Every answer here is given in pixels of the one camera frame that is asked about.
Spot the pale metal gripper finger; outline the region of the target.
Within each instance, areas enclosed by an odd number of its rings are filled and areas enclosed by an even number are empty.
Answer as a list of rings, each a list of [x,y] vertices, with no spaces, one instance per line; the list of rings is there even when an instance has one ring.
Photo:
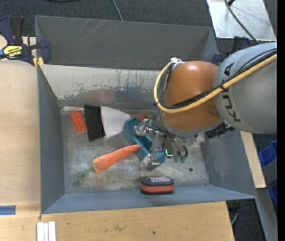
[[[152,161],[151,161],[151,156],[150,156],[150,154],[148,154],[148,155],[145,156],[145,157],[143,158],[143,160],[141,161],[141,163],[140,163],[140,168],[141,168],[141,169],[149,169],[150,166],[151,166],[151,163],[152,163]]]
[[[160,161],[157,159],[155,159],[155,160],[150,159],[147,161],[147,171],[148,172],[155,170],[159,166],[160,166]]]

